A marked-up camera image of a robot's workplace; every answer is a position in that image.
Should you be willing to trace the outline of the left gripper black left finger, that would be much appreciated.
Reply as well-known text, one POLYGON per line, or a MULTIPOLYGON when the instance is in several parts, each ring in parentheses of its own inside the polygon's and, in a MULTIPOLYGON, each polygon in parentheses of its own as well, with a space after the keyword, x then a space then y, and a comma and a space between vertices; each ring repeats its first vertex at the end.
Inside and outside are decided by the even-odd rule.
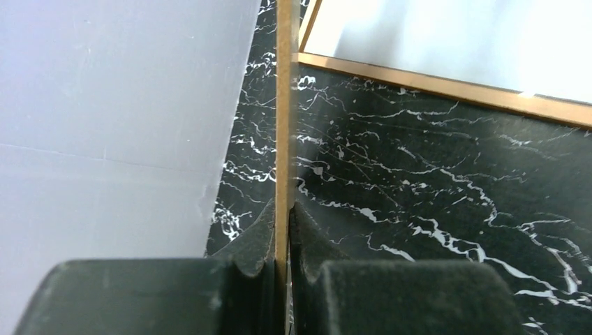
POLYGON ((274 203, 207 258, 70 260, 16 334, 276 334, 274 203))

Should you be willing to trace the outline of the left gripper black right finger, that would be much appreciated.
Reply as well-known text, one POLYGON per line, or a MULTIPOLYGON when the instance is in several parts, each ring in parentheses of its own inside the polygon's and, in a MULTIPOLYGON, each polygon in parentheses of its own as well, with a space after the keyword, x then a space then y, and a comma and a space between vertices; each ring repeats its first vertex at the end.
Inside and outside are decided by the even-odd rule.
POLYGON ((300 204, 289 231, 297 334, 525 332, 508 285, 489 265, 354 259, 300 204))

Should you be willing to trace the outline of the brown cardboard backing board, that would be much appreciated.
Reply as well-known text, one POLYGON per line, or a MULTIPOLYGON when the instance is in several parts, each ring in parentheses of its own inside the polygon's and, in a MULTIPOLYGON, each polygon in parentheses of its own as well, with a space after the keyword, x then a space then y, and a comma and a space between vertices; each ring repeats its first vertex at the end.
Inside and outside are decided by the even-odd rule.
POLYGON ((274 201, 274 266, 276 333, 288 334, 288 231, 295 200, 297 99, 292 88, 297 79, 299 1, 276 3, 276 186, 274 201))

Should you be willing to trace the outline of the wooden picture frame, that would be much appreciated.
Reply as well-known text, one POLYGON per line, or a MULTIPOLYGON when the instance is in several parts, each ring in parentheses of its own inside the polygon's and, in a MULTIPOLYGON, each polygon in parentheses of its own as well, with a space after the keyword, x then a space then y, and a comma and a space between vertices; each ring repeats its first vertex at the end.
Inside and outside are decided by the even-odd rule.
POLYGON ((449 80, 395 68, 386 68, 355 61, 326 57, 305 52, 309 36, 316 23, 321 1, 310 1, 299 28, 298 61, 307 66, 322 68, 355 77, 377 80, 399 87, 417 89, 431 94, 468 101, 518 114, 551 120, 580 128, 591 128, 591 106, 556 100, 542 96, 527 96, 493 87, 449 80))

